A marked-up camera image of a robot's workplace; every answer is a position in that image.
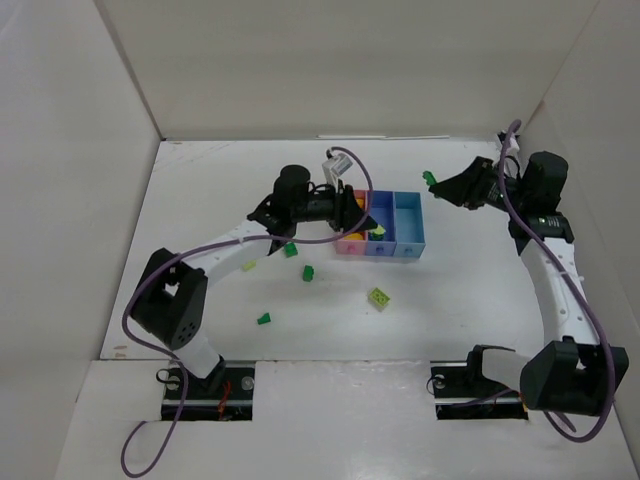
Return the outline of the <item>light green large lego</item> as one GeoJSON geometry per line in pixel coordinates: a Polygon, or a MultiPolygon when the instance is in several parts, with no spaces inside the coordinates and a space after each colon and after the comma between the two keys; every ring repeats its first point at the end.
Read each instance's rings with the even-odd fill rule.
{"type": "Polygon", "coordinates": [[[380,288],[373,288],[367,295],[368,301],[379,311],[383,311],[390,303],[391,297],[380,288]]]}

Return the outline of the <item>dark green sloped lego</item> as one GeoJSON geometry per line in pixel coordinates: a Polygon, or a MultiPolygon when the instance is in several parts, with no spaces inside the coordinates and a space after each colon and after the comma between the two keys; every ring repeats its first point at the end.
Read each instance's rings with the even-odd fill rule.
{"type": "Polygon", "coordinates": [[[298,254],[297,248],[293,243],[288,243],[284,246],[284,254],[287,258],[291,258],[298,254]]]}

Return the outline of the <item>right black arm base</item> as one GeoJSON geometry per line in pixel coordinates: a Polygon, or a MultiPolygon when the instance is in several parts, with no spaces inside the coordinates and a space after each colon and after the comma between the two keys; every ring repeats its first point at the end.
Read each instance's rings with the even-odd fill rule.
{"type": "Polygon", "coordinates": [[[518,392],[483,375],[486,351],[514,353],[505,347],[476,345],[464,360],[430,362],[426,390],[434,397],[438,420],[529,419],[518,392]]]}

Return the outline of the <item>dark green lego brick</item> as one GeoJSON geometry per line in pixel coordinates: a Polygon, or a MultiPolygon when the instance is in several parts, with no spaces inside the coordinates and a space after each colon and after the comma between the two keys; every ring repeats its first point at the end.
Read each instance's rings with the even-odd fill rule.
{"type": "Polygon", "coordinates": [[[311,282],[314,279],[315,270],[311,265],[305,265],[302,272],[302,280],[304,282],[311,282]]]}

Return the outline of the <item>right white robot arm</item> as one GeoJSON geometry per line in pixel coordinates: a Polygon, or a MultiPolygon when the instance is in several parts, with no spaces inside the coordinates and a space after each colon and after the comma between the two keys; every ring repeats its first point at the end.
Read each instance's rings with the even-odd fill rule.
{"type": "Polygon", "coordinates": [[[505,210],[509,200],[521,217],[508,229],[534,286],[544,346],[528,356],[509,347],[477,345],[468,356],[472,374],[518,391],[532,410],[599,416],[608,405],[608,386],[620,384],[629,358],[622,347],[605,358],[581,304],[574,235],[557,209],[567,174],[567,162],[546,151],[532,154],[516,178],[500,177],[496,163],[477,157],[429,191],[469,210],[484,205],[505,210]]]}

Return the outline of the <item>small light green lego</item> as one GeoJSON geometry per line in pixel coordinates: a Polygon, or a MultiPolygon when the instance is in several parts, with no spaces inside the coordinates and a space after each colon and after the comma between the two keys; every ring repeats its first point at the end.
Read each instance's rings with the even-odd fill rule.
{"type": "Polygon", "coordinates": [[[257,264],[257,262],[255,260],[247,262],[242,266],[242,270],[244,272],[250,271],[256,266],[256,264],[257,264]]]}

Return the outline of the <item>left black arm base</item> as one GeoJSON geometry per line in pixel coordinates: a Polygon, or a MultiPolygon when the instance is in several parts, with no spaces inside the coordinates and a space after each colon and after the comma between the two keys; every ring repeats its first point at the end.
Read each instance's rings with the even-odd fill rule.
{"type": "MultiPolygon", "coordinates": [[[[255,362],[227,363],[221,376],[213,381],[215,389],[206,385],[203,379],[189,375],[186,399],[179,420],[251,421],[255,374],[255,362]]],[[[173,420],[184,390],[182,373],[177,366],[170,365],[156,372],[156,381],[164,388],[161,419],[173,420]]]]}

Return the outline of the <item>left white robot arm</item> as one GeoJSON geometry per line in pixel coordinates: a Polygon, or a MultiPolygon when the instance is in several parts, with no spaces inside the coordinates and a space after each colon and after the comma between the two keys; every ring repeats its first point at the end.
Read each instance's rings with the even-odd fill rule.
{"type": "Polygon", "coordinates": [[[305,167],[287,165],[246,220],[212,244],[182,254],[155,251],[123,319],[155,338],[144,345],[178,362],[183,379],[214,392],[225,361],[201,329],[208,288],[242,265],[276,253],[293,241],[298,224],[307,222],[325,222],[339,236],[378,226],[357,203],[352,186],[315,186],[305,167]]]}

